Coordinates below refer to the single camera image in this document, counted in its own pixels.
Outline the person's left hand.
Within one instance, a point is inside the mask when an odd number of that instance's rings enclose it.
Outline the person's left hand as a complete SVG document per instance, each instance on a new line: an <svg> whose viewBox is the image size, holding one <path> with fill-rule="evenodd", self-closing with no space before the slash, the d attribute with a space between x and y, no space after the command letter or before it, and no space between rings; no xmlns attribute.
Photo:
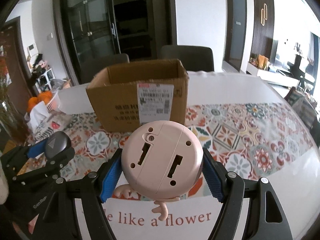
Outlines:
<svg viewBox="0 0 320 240"><path fill-rule="evenodd" d="M28 227L28 232L32 235L33 234L33 231L34 231L34 228L35 228L35 224L37 222L37 218L38 218L39 215L36 215L27 225Z"/></svg>

